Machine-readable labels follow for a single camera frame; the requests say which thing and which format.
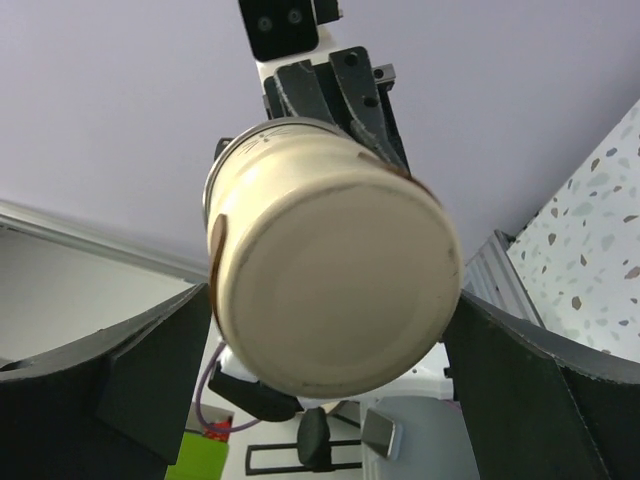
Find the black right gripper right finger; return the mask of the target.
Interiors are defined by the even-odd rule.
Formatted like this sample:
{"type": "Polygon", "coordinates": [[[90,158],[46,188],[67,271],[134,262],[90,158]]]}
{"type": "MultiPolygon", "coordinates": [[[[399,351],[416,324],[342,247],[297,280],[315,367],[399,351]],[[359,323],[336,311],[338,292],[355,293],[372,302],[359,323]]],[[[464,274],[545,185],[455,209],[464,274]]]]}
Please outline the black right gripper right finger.
{"type": "Polygon", "coordinates": [[[638,478],[638,363],[467,293],[443,341],[481,478],[638,478]]]}

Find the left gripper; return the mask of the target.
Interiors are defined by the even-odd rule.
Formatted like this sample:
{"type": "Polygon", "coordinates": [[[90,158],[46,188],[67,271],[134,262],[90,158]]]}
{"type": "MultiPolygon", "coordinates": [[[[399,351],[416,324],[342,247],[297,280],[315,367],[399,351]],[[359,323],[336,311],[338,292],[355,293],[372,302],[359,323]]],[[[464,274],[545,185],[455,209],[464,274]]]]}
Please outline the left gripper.
{"type": "Polygon", "coordinates": [[[331,124],[408,173],[389,99],[395,79],[391,64],[372,66],[361,46],[332,52],[319,64],[289,61],[262,81],[265,110],[271,119],[304,117],[331,124]]]}

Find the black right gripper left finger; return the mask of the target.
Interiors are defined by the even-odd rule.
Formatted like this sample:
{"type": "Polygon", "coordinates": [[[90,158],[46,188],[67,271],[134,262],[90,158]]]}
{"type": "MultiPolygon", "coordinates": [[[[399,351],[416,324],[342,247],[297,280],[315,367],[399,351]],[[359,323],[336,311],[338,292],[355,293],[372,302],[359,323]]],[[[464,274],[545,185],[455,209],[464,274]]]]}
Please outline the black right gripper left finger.
{"type": "Polygon", "coordinates": [[[200,284],[56,349],[2,361],[2,478],[164,478],[210,320],[200,284]]]}

